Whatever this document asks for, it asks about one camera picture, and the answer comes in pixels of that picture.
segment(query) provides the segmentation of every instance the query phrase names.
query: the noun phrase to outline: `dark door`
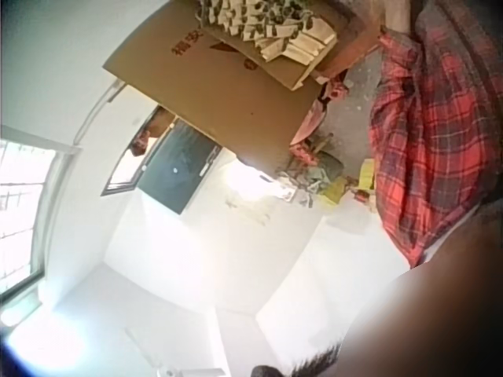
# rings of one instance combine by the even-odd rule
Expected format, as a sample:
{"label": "dark door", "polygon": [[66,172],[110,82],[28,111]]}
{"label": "dark door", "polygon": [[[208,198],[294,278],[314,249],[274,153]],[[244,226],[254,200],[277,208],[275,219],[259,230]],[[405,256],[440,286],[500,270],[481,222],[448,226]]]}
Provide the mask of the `dark door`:
{"label": "dark door", "polygon": [[150,159],[138,187],[181,214],[220,150],[213,140],[179,119]]}

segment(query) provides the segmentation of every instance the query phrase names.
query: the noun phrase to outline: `window frame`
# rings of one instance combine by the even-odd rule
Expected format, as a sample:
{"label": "window frame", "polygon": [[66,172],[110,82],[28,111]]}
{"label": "window frame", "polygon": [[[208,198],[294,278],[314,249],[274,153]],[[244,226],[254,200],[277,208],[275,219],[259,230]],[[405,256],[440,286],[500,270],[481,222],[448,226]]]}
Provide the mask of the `window frame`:
{"label": "window frame", "polygon": [[177,117],[174,117],[173,122],[171,122],[170,126],[167,128],[166,132],[161,135],[155,142],[155,144],[152,146],[152,148],[143,156],[143,160],[140,163],[140,166],[134,173],[133,177],[131,178],[131,181],[129,182],[124,182],[124,183],[119,183],[117,184],[117,187],[114,188],[109,188],[113,174],[117,171],[117,167],[119,167],[120,163],[122,162],[124,156],[126,155],[127,151],[129,150],[131,144],[133,143],[134,139],[138,137],[138,135],[143,132],[144,128],[148,126],[154,115],[157,113],[161,106],[157,105],[156,108],[153,110],[153,112],[147,117],[147,119],[142,123],[141,127],[139,128],[138,132],[133,136],[131,139],[130,143],[127,145],[127,147],[124,149],[124,152],[120,155],[117,163],[115,164],[110,177],[107,180],[107,183],[105,185],[105,188],[103,189],[103,192],[101,193],[101,196],[109,196],[109,195],[114,195],[114,194],[119,194],[121,192],[130,192],[134,191],[138,187],[138,182],[141,179],[141,176],[145,172],[147,166],[149,165],[150,161],[152,160],[153,156],[156,154],[156,150],[159,148],[161,145],[162,141],[164,140],[165,137],[168,137],[170,131],[173,129],[174,123],[177,120]]}
{"label": "window frame", "polygon": [[65,145],[57,141],[51,141],[43,137],[28,134],[15,130],[8,126],[1,126],[1,138],[6,141],[27,145],[35,148],[50,149],[56,152],[46,179],[43,182],[42,192],[39,197],[35,222],[32,228],[31,238],[31,270],[30,276],[7,289],[0,294],[0,306],[5,306],[9,302],[31,291],[44,278],[46,274],[46,263],[50,246],[50,236],[54,223],[55,213],[59,198],[59,193],[64,184],[64,179],[73,159],[80,152],[80,147]]}

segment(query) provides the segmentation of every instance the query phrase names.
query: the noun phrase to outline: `red plaid fabric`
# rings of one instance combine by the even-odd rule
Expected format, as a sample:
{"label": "red plaid fabric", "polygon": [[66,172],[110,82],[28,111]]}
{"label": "red plaid fabric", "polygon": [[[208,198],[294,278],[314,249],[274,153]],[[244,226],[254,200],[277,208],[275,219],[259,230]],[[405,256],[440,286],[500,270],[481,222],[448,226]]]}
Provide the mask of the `red plaid fabric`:
{"label": "red plaid fabric", "polygon": [[370,139],[384,228],[415,267],[501,173],[503,63],[460,1],[430,1],[416,40],[381,37]]}

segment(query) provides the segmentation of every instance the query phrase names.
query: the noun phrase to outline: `plaid shirt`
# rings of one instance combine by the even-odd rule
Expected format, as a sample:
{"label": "plaid shirt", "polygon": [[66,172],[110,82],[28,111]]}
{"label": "plaid shirt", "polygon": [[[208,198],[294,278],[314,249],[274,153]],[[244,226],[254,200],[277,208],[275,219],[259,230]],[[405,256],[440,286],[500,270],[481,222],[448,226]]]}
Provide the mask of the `plaid shirt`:
{"label": "plaid shirt", "polygon": [[370,130],[377,208],[411,267],[494,189],[503,124],[501,56],[469,9],[430,1],[415,29],[381,37]]}

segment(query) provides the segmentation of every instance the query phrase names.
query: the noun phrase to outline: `white wall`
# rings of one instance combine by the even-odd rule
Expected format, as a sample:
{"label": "white wall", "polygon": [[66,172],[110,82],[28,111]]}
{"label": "white wall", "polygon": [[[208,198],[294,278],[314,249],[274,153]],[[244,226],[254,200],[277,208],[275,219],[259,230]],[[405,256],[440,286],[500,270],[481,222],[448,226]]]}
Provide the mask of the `white wall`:
{"label": "white wall", "polygon": [[378,216],[346,195],[257,315],[285,371],[341,340],[368,300],[408,268]]}
{"label": "white wall", "polygon": [[136,192],[106,263],[185,308],[256,314],[307,245],[321,212],[279,199],[254,204],[253,214],[229,205],[226,173],[234,160],[222,151],[181,216]]}
{"label": "white wall", "polygon": [[233,377],[250,377],[254,367],[277,367],[277,358],[255,318],[242,313],[217,309],[217,318]]}
{"label": "white wall", "polygon": [[[71,145],[114,82],[101,66],[165,0],[16,1],[2,7],[2,124]],[[103,259],[129,196],[101,198],[119,156],[155,104],[126,90],[82,140],[60,193],[46,274],[57,302]]]}
{"label": "white wall", "polygon": [[165,302],[104,265],[53,313],[20,325],[9,343],[40,376],[153,377],[125,329],[154,363],[222,367],[213,358],[205,315]]}

